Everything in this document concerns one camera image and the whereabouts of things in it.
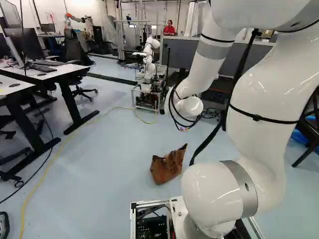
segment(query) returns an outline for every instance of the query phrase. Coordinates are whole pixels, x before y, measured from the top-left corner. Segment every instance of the blue object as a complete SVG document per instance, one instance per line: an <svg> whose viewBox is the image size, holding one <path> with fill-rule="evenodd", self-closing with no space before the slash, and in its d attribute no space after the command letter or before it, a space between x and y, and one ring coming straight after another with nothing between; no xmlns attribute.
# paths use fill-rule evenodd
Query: blue object
<svg viewBox="0 0 319 239"><path fill-rule="evenodd" d="M316 119L315 116L307 116L306 118L309 119L309 120L315 120L315 119ZM291 135L291 138L292 138L294 141L296 141L296 142L298 142L298 143L301 143L301 144L303 144L303 145L306 145L306 144L309 142L309 140L307 139L307 137L305 137L305 136L304 136L299 130L297 130L297 129L294 129L294 131L293 131L293 133L292 133L292 135ZM319 154L319 146L316 147L315 152L316 152L317 154Z"/></svg>

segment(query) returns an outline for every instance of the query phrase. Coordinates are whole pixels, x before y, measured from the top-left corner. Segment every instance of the electronics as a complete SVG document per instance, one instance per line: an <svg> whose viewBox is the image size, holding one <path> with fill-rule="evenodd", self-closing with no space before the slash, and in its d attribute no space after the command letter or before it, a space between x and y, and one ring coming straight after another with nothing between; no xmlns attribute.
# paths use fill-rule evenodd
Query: electronics
<svg viewBox="0 0 319 239"><path fill-rule="evenodd" d="M23 37L21 28L7 28L4 30L4 32L6 36L11 38L22 59L22 51L27 55L28 58L32 60L44 58L44 54L34 28L24 28Z"/></svg>
<svg viewBox="0 0 319 239"><path fill-rule="evenodd" d="M0 58L3 58L4 56L10 56L10 48L8 47L5 37L2 33L0 33Z"/></svg>
<svg viewBox="0 0 319 239"><path fill-rule="evenodd" d="M55 32L55 25L54 23L41 24L41 30L44 32Z"/></svg>
<svg viewBox="0 0 319 239"><path fill-rule="evenodd" d="M5 40L6 40L6 43L7 43L8 47L10 48L11 56L13 56L14 59L18 62L18 68L24 67L24 62L23 62L23 60L21 58L21 55L19 54L19 52L15 48L11 38L10 37L6 37Z"/></svg>
<svg viewBox="0 0 319 239"><path fill-rule="evenodd" d="M61 66L65 65L63 62L58 61L46 61L46 60L35 60L33 63L37 65L43 65L43 66Z"/></svg>
<svg viewBox="0 0 319 239"><path fill-rule="evenodd" d="M57 71L57 69L53 69L47 66L39 66L39 65L30 65L29 68L37 70L37 71L45 72L45 73Z"/></svg>
<svg viewBox="0 0 319 239"><path fill-rule="evenodd" d="M8 28L21 28L21 19L16 6L7 0L0 0L0 7Z"/></svg>
<svg viewBox="0 0 319 239"><path fill-rule="evenodd" d="M13 46L16 49L16 52L19 54L20 58L23 59L22 28L6 28L6 29L4 29L4 33L7 37L10 38L11 43L13 43Z"/></svg>
<svg viewBox="0 0 319 239"><path fill-rule="evenodd" d="M9 217L6 212L0 212L0 239L6 239L10 232Z"/></svg>

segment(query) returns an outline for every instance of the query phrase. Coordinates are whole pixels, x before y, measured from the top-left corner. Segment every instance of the table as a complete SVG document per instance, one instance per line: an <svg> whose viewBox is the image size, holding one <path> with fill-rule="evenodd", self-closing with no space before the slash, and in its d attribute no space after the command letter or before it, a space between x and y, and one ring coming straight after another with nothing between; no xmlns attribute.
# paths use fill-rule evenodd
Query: table
<svg viewBox="0 0 319 239"><path fill-rule="evenodd" d="M64 37L64 35L62 35L62 34L38 34L37 37L43 37L43 38L50 38L50 37L53 37L53 38L61 38L61 37Z"/></svg>
<svg viewBox="0 0 319 239"><path fill-rule="evenodd" d="M34 129L34 126L27 117L25 111L21 108L19 104L19 98L21 94L31 94L29 90L34 86L35 85L31 83L27 83L17 79L12 79L6 76L0 76L0 99L4 101L10 114L12 115L16 123L19 125L26 139L33 148L33 151L27 150L29 153L26 156L26 158L24 158L18 164L13 166L9 171L0 171L0 177L3 181L14 180L16 181L16 186L17 183L22 183L20 184L20 186L23 185L21 177L16 176L16 174L61 141L60 138L54 138L51 141L44 143L40 135ZM2 159L2 164L11 161L15 157L12 157L11 155L7 158Z"/></svg>
<svg viewBox="0 0 319 239"><path fill-rule="evenodd" d="M64 64L61 66L50 67L57 69L57 71L46 73L45 75L39 75L42 72L29 69L26 71L25 76L23 69L3 67L3 65L1 67L0 65L0 74L35 85L41 85L45 82L58 83L62 91L62 96L73 120L73 124L64 131L64 134L67 135L99 113L99 111L93 111L82 118L76 106L72 91L69 87L69 83L72 82L72 79L78 79L79 77L85 76L90 67L74 64Z"/></svg>

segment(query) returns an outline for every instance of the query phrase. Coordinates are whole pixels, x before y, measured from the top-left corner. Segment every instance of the paper bag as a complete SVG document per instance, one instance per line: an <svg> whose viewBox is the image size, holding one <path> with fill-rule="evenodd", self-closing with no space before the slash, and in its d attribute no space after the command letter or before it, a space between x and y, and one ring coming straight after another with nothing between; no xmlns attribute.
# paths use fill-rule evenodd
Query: paper bag
<svg viewBox="0 0 319 239"><path fill-rule="evenodd" d="M181 174L187 143L163 158L153 155L150 171L157 184L165 183Z"/></svg>

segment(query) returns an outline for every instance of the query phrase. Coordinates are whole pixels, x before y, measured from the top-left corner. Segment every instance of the computer monitor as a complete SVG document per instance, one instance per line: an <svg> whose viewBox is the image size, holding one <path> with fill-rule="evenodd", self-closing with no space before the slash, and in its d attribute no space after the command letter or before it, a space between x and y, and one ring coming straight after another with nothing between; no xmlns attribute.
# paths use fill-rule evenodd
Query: computer monitor
<svg viewBox="0 0 319 239"><path fill-rule="evenodd" d="M41 30L44 32L55 32L55 25L53 23L41 24Z"/></svg>
<svg viewBox="0 0 319 239"><path fill-rule="evenodd" d="M8 28L20 28L21 19L16 6L7 0L0 0L0 7Z"/></svg>
<svg viewBox="0 0 319 239"><path fill-rule="evenodd" d="M4 32L6 36L11 38L22 59L22 50L26 54L27 58L32 60L44 59L44 54L34 28L24 28L23 37L21 28L8 28L5 29Z"/></svg>
<svg viewBox="0 0 319 239"><path fill-rule="evenodd" d="M4 56L11 56L11 52L4 35L0 33L0 58L3 58Z"/></svg>

